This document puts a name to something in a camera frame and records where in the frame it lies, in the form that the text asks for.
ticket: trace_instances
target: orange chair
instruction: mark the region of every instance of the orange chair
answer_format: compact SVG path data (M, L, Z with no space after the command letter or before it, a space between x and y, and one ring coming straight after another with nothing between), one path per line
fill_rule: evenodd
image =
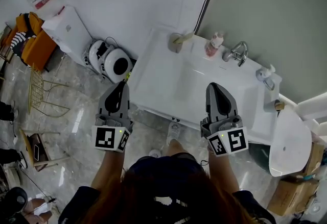
M34 68L38 71L42 71L48 62L52 52L56 48L57 44L50 38L49 35L41 28L43 21L38 18L35 13L30 12L30 26L36 35L36 38L30 38L22 51L22 60L30 65L34 64ZM9 34L6 45L10 45L13 37L17 32L24 32L26 24L24 17L20 15L16 18L16 26Z

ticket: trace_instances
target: gold wire chair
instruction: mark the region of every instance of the gold wire chair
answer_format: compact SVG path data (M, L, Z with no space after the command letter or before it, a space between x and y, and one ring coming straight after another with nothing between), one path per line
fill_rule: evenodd
M45 90L43 88L44 82L47 82L50 84L55 84L55 85L52 86L49 90ZM61 106L58 104L49 103L49 102L46 102L43 100L43 92L44 91L50 92L53 88L55 88L57 86L68 87L67 85L64 85L64 84L53 83L50 81L43 80L41 73L34 69L34 64L33 64L32 68L31 68L31 78L30 78L30 85L29 85L29 114L31 113L31 109L34 108L34 109L38 110L39 112L43 113L44 115L53 117L53 118L59 118L59 117L65 115L70 110L70 108ZM66 109L66 111L58 116L49 115L49 114L46 114L46 113L42 112L41 110L39 110L41 103L57 106L57 107Z

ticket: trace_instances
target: human arm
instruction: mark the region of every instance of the human arm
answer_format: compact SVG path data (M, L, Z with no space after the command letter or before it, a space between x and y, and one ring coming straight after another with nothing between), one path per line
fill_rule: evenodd
M220 188L232 194L240 190L235 174L229 163L229 156L216 157L209 151L210 179Z
M113 175L122 174L125 152L107 151L103 157L102 164L92 181L91 188L101 191Z

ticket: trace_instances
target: wooden chair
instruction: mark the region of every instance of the wooden chair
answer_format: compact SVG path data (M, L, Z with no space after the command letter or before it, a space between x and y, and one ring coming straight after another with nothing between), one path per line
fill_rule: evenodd
M46 150L46 147L42 139L42 135L60 134L59 132L27 131L22 129L19 129L19 131L24 139L31 165L32 167L35 167L37 172L43 170L46 167L56 165L70 158L69 156L66 156L60 159L52 160Z

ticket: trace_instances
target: gray wall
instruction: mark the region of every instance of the gray wall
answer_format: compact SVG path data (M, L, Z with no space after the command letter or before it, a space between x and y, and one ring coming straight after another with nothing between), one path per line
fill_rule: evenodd
M273 64L294 102L327 91L327 0L211 0L199 35L219 30L224 45L245 40L250 58Z

